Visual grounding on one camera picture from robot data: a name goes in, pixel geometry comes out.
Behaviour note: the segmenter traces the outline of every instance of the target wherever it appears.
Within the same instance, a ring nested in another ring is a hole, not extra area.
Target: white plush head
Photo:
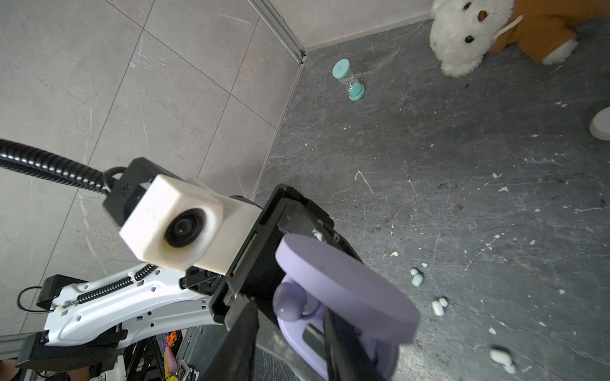
[[[511,17],[514,0],[434,0],[430,47],[443,72],[472,72]]]

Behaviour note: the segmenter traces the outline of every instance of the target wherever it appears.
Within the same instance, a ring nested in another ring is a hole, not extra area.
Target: brown hoodie
[[[515,27],[501,34],[489,49],[499,52],[519,43],[521,50],[540,63],[564,43],[576,38],[571,28],[610,12],[610,0],[515,0],[507,25],[520,15]]]

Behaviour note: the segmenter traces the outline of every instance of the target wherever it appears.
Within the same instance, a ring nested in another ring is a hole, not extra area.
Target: gray marble countertop
[[[415,302],[394,380],[608,379],[610,142],[587,129],[610,106],[610,23],[577,33],[561,66],[511,46],[461,79],[440,72],[429,21],[308,55],[256,201],[293,185]],[[331,76],[341,58],[360,101]]]

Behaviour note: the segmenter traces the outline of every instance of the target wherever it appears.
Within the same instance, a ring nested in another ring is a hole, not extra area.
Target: white camera housing
[[[178,271],[196,266],[224,275],[260,208],[193,183],[157,175],[119,234],[143,262]],[[165,232],[177,216],[190,209],[197,209],[203,216],[201,233],[188,245],[173,247],[165,239]]]

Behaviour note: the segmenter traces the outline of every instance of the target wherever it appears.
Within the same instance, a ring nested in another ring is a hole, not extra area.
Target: stuffed animal
[[[511,43],[534,62],[563,62],[576,47],[570,28],[610,12],[610,0],[434,0],[430,47],[443,72],[472,72],[487,51]]]

